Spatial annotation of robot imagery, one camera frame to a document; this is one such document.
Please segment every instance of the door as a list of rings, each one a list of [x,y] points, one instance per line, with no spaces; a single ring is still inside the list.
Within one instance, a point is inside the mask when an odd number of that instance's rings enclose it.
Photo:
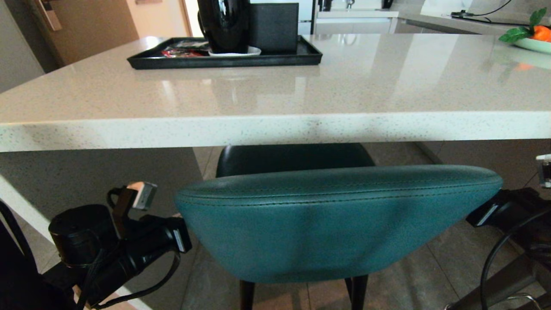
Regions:
[[[23,1],[62,66],[139,38],[126,0]]]

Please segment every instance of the tile floor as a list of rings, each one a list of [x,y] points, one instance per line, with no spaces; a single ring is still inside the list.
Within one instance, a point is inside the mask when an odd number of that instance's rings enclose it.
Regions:
[[[415,143],[365,143],[364,146],[377,165],[432,163]],[[194,149],[204,179],[214,177],[221,149]],[[29,239],[39,270],[44,272],[57,264],[59,259],[54,246],[24,220],[17,218]],[[445,304],[458,300],[478,285],[484,259],[499,237],[500,233],[491,227],[474,229],[465,221],[457,223],[401,261],[370,275],[365,309],[443,309]],[[180,308],[237,309],[237,279],[223,270],[201,245],[196,246],[195,251]],[[498,254],[493,271],[517,255],[515,248],[507,245]],[[538,284],[524,291],[535,296],[543,293]],[[492,310],[512,309],[521,304],[522,301],[504,302]],[[344,281],[259,284],[255,294],[255,310],[337,310],[349,307]]]

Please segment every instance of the black box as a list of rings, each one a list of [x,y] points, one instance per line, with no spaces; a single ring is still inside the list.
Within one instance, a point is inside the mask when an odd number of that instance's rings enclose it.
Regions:
[[[262,52],[296,52],[298,3],[251,5],[249,45]]]

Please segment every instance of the black tray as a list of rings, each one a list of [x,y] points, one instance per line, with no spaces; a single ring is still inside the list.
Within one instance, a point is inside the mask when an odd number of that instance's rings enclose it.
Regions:
[[[258,66],[302,66],[317,65],[323,54],[298,36],[296,52],[262,52],[258,56],[243,57],[181,57],[166,58],[161,51],[176,42],[204,41],[204,38],[172,38],[156,47],[128,58],[134,69],[171,69],[171,68],[218,68],[218,67],[258,67]]]

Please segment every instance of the chair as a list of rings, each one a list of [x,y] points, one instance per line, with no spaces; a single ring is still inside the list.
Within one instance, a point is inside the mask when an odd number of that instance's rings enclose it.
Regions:
[[[503,183],[478,167],[374,167],[357,146],[227,147],[216,179],[179,191],[189,228],[240,279],[242,310],[252,309],[255,283],[334,279],[345,279],[352,310],[361,310],[370,273],[440,234]]]

